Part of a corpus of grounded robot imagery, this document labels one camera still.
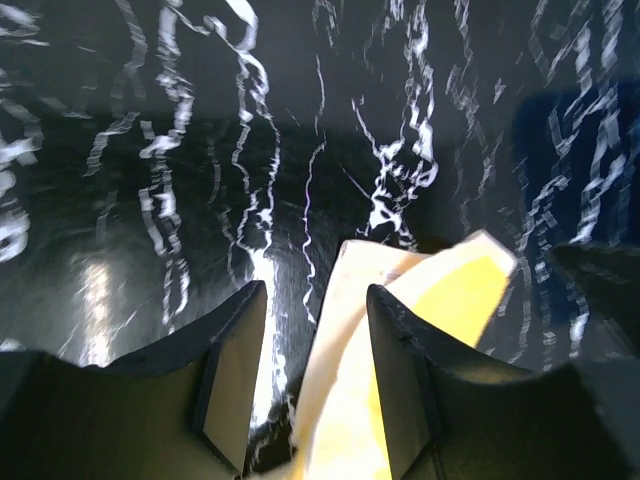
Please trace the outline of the yellow towel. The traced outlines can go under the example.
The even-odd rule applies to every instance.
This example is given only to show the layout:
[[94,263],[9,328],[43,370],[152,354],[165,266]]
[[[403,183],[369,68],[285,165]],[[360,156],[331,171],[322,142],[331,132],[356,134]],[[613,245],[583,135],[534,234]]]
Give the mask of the yellow towel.
[[287,478],[391,476],[366,313],[370,285],[385,286],[412,313],[476,347],[516,264],[484,230],[436,254],[344,242],[300,390]]

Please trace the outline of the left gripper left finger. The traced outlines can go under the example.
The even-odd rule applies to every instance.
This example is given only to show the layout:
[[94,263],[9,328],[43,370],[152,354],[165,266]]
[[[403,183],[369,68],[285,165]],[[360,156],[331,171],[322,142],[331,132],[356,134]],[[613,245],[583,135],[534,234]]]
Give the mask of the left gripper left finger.
[[210,313],[99,369],[92,473],[239,473],[266,321],[251,281]]

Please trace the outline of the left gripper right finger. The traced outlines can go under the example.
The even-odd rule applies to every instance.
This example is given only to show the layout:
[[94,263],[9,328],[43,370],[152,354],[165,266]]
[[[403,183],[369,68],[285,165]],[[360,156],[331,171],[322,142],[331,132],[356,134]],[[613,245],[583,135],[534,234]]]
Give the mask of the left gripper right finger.
[[395,479],[568,479],[564,374],[537,375],[469,347],[385,288],[367,314]]

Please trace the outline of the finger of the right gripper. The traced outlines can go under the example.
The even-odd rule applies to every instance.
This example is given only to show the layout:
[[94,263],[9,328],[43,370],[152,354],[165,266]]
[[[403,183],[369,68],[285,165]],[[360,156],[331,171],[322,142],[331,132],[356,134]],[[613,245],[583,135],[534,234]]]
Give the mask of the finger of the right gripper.
[[608,330],[629,350],[639,348],[639,248],[564,243],[552,258],[565,278],[602,315]]

